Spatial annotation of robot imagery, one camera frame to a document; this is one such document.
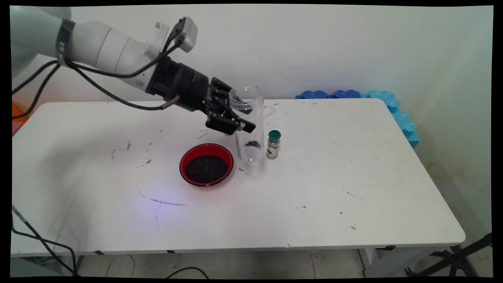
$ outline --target red bowl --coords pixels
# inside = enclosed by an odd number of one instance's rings
[[[187,164],[194,160],[197,157],[200,156],[217,156],[220,157],[227,163],[227,172],[225,175],[222,176],[222,178],[211,182],[211,183],[197,183],[189,179],[186,175],[185,169],[187,168]],[[230,172],[232,171],[232,167],[234,166],[234,158],[232,158],[232,154],[228,149],[221,145],[217,144],[202,144],[195,146],[191,149],[189,149],[184,156],[182,157],[182,160],[180,160],[180,174],[182,175],[183,179],[185,179],[188,183],[196,185],[196,186],[211,186],[217,183],[220,183],[223,181],[227,176],[229,176]]]

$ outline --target orange object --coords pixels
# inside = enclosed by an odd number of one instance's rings
[[[14,102],[12,103],[12,116],[17,116],[17,115],[21,115],[23,114],[21,112],[21,110],[19,110],[19,108],[14,104]],[[28,121],[28,118],[27,117],[21,117],[21,118],[17,118],[17,119],[14,119],[12,120],[12,122],[21,122],[21,123],[26,123],[26,121]]]

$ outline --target table leg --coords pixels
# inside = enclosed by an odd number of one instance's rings
[[[431,254],[436,248],[395,248],[392,251],[386,253],[385,256],[379,259],[371,255],[367,255],[368,252],[365,249],[365,254],[362,254],[362,258],[371,259],[370,266],[366,268],[363,273],[365,277],[387,277],[395,274],[399,270],[412,265],[413,263],[423,259],[424,257]]]

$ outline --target spice jar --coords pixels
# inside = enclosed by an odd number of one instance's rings
[[[278,157],[278,150],[280,147],[281,133],[278,130],[269,132],[269,139],[267,140],[266,156],[269,159],[276,159]]]

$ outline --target blue foam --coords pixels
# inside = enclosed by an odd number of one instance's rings
[[[328,94],[323,91],[305,91],[301,95],[296,95],[295,99],[316,99],[316,98],[328,98]]]
[[[400,105],[400,101],[396,100],[395,95],[389,91],[371,91],[366,93],[366,97],[379,98],[384,101],[391,113],[395,113]]]
[[[417,126],[410,121],[410,116],[403,113],[400,110],[397,110],[395,113],[392,113],[393,118],[395,118],[396,123],[402,130],[403,134],[405,134],[406,137],[410,137]]]
[[[412,148],[415,148],[415,146],[417,146],[417,144],[419,143],[420,139],[419,137],[417,136],[417,134],[415,132],[413,132],[408,138],[407,138],[410,146]]]
[[[360,93],[354,90],[338,90],[333,93],[334,98],[360,98]]]

